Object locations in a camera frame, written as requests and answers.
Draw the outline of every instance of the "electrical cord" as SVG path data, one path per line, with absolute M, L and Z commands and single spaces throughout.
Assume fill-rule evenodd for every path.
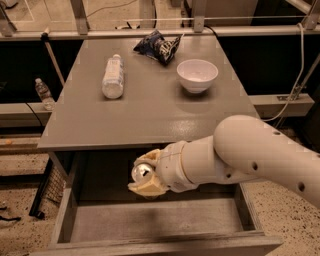
M 12 96 L 16 96 L 14 93 L 12 93 L 12 92 L 10 92 L 9 90 L 7 90 L 6 88 L 4 88 L 4 86 L 3 87 L 1 87 L 0 88 L 1 90 L 0 90 L 0 92 L 2 91 L 2 90 L 4 90 L 4 91 L 6 91 L 7 93 L 9 93 L 9 94 L 11 94 Z M 24 104 L 26 104 L 29 108 L 30 108 L 30 110 L 32 111 L 32 113 L 34 114 L 34 116 L 37 118 L 37 120 L 38 120 L 38 122 L 39 122 L 39 124 L 40 124 L 40 127 L 41 128 L 43 128 L 44 126 L 43 126 L 43 123 L 41 122 L 41 120 L 40 120 L 40 118 L 38 117 L 38 115 L 36 114 L 36 112 L 34 112 L 34 110 L 32 109 L 32 107 L 29 105 L 29 103 L 27 103 L 27 102 L 23 102 Z
M 208 25 L 204 25 L 204 27 L 210 29 L 212 31 L 212 33 L 218 38 L 216 31 L 214 31 L 214 29 L 212 27 L 210 27 Z
M 92 13 L 88 14 L 88 15 L 87 15 L 87 18 L 88 18 L 88 17 L 90 17 L 90 16 L 92 16 L 92 15 L 94 15 L 94 14 L 96 14 L 97 12 L 99 12 L 99 11 L 101 11 L 101 10 L 104 10 L 104 9 L 113 9 L 113 8 L 119 8 L 119 7 L 124 7 L 124 6 L 130 5 L 130 4 L 132 4 L 132 3 L 134 3 L 134 2 L 137 2 L 137 1 L 138 1 L 138 0 L 133 0 L 133 1 L 128 2 L 128 3 L 125 3 L 125 4 L 120 4 L 120 5 L 114 5 L 114 6 L 106 6 L 106 7 L 102 7 L 102 8 L 100 8 L 100 9 L 95 10 L 94 12 L 92 12 Z
M 157 20 L 158 20 L 157 7 L 156 7 L 155 0 L 152 0 L 152 3 L 153 3 L 153 6 L 154 6 L 154 18 L 155 18 L 153 28 L 156 28 Z
M 301 23 L 298 23 L 297 24 L 300 28 L 300 35 L 301 35 L 301 69 L 300 69 L 300 73 L 291 89 L 291 92 L 288 96 L 288 99 L 287 99 L 287 102 L 286 104 L 284 105 L 284 107 L 281 109 L 281 111 L 274 117 L 272 118 L 269 118 L 269 119 L 262 119 L 262 121 L 265 121 L 265 122 L 269 122 L 269 121 L 273 121 L 275 119 L 277 119 L 278 117 L 280 117 L 282 115 L 282 113 L 286 110 L 287 106 L 289 105 L 289 102 L 291 101 L 291 97 L 296 89 L 296 87 L 298 86 L 298 82 L 300 80 L 300 77 L 302 75 L 302 72 L 304 70 L 304 33 L 303 33 L 303 27 L 302 27 L 302 24 Z

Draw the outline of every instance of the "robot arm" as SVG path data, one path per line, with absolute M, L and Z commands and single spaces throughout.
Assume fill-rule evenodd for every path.
M 143 196 L 263 178 L 320 208 L 320 154 L 250 116 L 231 116 L 213 136 L 173 143 L 138 158 L 132 176 L 129 189 Z

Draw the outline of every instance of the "white bottle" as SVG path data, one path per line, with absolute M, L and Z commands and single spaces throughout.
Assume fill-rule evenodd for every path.
M 35 89 L 36 89 L 41 101 L 44 104 L 44 108 L 46 110 L 53 110 L 54 105 L 55 105 L 55 101 L 52 98 L 52 94 L 50 92 L 49 87 L 40 78 L 37 78 L 35 80 L 35 82 L 36 82 Z
M 102 92 L 109 99 L 117 99 L 123 94 L 124 74 L 123 59 L 115 54 L 108 59 L 102 80 Z

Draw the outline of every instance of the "table top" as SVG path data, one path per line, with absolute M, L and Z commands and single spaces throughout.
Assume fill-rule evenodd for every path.
M 215 36 L 182 37 L 166 67 L 134 52 L 139 41 L 83 42 L 39 148 L 94 150 L 191 141 L 212 135 L 228 116 L 258 116 Z M 124 59 L 124 94 L 110 100 L 103 95 L 101 82 L 107 59 L 116 53 Z M 218 67 L 218 77 L 204 93 L 190 94 L 180 85 L 176 68 L 187 59 L 207 60 Z

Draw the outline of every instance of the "bottle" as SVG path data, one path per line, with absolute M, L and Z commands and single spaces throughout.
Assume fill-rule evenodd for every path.
M 123 59 L 115 54 L 108 59 L 104 77 L 102 79 L 102 92 L 109 99 L 117 99 L 123 94 Z
M 36 89 L 41 101 L 44 104 L 44 108 L 46 110 L 53 110 L 55 101 L 52 98 L 49 87 L 40 78 L 37 78 L 35 80 L 35 82 L 36 82 L 35 89 Z

